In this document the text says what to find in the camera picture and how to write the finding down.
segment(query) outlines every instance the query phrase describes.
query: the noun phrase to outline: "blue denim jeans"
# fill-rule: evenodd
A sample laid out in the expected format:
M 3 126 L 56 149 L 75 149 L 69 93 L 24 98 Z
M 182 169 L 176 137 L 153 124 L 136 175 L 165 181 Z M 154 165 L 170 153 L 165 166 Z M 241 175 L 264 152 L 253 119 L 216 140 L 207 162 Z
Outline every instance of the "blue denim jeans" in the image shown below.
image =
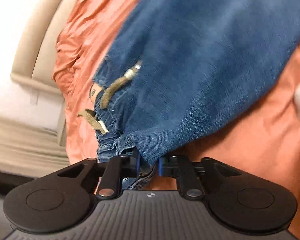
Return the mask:
M 300 0 L 140 0 L 93 78 L 106 89 L 142 61 L 96 105 L 110 130 L 99 159 L 135 146 L 151 166 L 216 132 L 269 91 L 299 41 Z

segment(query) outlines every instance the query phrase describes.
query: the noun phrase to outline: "metal button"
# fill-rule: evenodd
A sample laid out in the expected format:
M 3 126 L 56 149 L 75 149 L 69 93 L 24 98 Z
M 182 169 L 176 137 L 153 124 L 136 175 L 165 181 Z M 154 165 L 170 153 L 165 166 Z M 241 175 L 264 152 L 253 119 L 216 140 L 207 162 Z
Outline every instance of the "metal button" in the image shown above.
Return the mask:
M 189 197 L 199 197 L 199 196 L 202 195 L 202 192 L 198 189 L 192 188 L 192 189 L 187 191 L 187 195 Z
M 114 191 L 110 188 L 103 188 L 98 194 L 102 197 L 110 197 L 114 194 Z

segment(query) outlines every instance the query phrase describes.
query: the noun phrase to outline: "gray ribbed surface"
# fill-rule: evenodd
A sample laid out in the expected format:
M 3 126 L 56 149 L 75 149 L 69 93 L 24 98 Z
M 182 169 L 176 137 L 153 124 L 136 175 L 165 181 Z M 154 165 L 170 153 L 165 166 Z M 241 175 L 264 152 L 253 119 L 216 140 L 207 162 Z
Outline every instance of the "gray ribbed surface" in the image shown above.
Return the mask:
M 218 224 L 199 202 L 177 191 L 124 191 L 101 201 L 80 225 L 62 233 L 36 236 L 14 231 L 7 240 L 295 240 L 283 231 L 271 236 L 246 236 Z

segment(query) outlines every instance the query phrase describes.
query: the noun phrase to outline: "beige headboard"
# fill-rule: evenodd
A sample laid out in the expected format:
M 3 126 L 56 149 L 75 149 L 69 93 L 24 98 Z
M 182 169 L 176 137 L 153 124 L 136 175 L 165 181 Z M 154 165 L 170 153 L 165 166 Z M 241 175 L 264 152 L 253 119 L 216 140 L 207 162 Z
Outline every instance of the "beige headboard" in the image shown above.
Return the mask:
M 40 0 L 22 33 L 11 71 L 11 79 L 35 90 L 62 97 L 51 79 L 56 62 L 55 44 L 76 0 Z M 65 145 L 64 111 L 58 122 L 57 143 Z

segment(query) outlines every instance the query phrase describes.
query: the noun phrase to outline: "black object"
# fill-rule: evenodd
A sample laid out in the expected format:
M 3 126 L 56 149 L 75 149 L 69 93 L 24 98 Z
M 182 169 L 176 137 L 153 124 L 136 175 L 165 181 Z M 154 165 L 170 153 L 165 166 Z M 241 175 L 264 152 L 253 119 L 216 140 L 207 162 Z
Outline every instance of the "black object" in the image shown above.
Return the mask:
M 137 177 L 138 170 L 134 149 L 109 163 L 88 158 L 15 188 L 4 212 L 18 229 L 7 239 L 294 239 L 286 229 L 297 202 L 278 184 L 210 158 L 191 163 L 165 156 L 159 174 L 176 178 L 178 191 L 122 190 L 122 178 Z

